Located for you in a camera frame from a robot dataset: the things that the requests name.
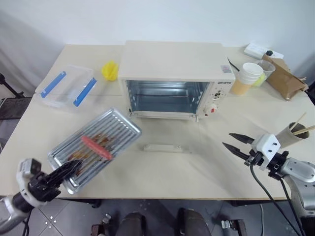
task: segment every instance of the sausage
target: sausage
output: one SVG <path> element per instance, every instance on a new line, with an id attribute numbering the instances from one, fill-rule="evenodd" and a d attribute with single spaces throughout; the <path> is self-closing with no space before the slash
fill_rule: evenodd
<path id="1" fill-rule="evenodd" d="M 112 160 L 113 155 L 107 151 L 105 148 L 100 146 L 98 143 L 90 139 L 89 137 L 83 135 L 81 137 L 82 142 L 92 151 L 100 155 L 101 157 L 105 158 L 106 160 Z"/>

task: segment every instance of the cup with chopsticks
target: cup with chopsticks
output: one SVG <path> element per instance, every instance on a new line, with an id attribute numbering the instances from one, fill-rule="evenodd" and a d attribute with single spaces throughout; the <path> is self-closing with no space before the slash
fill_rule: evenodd
<path id="1" fill-rule="evenodd" d="M 305 127 L 299 121 L 305 116 L 304 113 L 296 122 L 290 123 L 284 130 L 276 135 L 282 148 L 290 146 L 310 136 L 310 131 L 315 129 L 315 125 Z"/>

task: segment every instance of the stacked cups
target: stacked cups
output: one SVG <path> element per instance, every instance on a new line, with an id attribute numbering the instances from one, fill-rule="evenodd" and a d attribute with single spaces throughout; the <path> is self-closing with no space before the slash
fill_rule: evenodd
<path id="1" fill-rule="evenodd" d="M 262 73 L 263 69 L 259 65 L 250 62 L 244 63 L 232 87 L 232 93 L 235 95 L 245 94 Z"/>

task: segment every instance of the paper cup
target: paper cup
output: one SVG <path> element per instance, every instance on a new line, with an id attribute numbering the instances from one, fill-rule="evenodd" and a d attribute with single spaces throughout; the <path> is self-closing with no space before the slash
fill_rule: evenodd
<path id="1" fill-rule="evenodd" d="M 281 131 L 279 134 L 276 135 L 276 138 L 278 139 L 280 145 L 282 148 L 285 148 L 287 146 L 290 146 L 294 143 L 297 143 L 301 140 L 307 139 L 310 136 L 309 132 L 305 132 L 302 134 L 294 135 L 293 133 L 296 131 L 299 131 L 301 129 L 305 129 L 305 126 L 302 124 L 297 124 L 291 131 L 290 127 L 294 122 L 292 122 L 290 125 L 288 125 L 283 131 Z"/>
<path id="2" fill-rule="evenodd" d="M 263 69 L 259 65 L 250 62 L 244 63 L 231 92 L 235 95 L 244 95 L 262 73 Z"/>

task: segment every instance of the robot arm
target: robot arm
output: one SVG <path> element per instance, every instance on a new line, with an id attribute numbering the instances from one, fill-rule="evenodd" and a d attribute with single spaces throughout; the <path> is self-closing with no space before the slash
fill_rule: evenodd
<path id="1" fill-rule="evenodd" d="M 287 158 L 288 151 L 277 151 L 280 143 L 273 134 L 264 134 L 255 140 L 240 134 L 230 134 L 235 139 L 251 144 L 250 154 L 246 155 L 232 145 L 223 145 L 233 154 L 245 160 L 245 165 L 258 165 L 261 170 L 270 170 L 268 176 L 280 180 L 283 178 L 291 189 L 293 207 L 300 218 L 307 236 L 315 232 L 315 165 L 294 158 Z"/>
<path id="2" fill-rule="evenodd" d="M 47 175 L 40 171 L 41 164 L 35 159 L 20 162 L 16 174 L 20 192 L 0 200 L 0 235 L 21 223 L 33 208 L 57 197 L 63 180 L 73 175 L 80 165 L 79 160 L 70 161 Z"/>

